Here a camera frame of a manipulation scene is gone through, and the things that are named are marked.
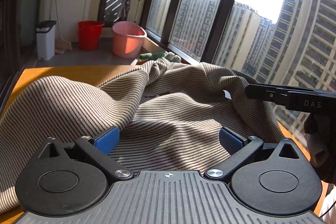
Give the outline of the dark gloved right hand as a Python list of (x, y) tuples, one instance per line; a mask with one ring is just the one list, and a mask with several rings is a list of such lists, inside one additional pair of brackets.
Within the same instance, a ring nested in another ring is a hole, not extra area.
[(315, 172), (322, 181), (335, 184), (335, 117), (310, 114), (304, 131)]

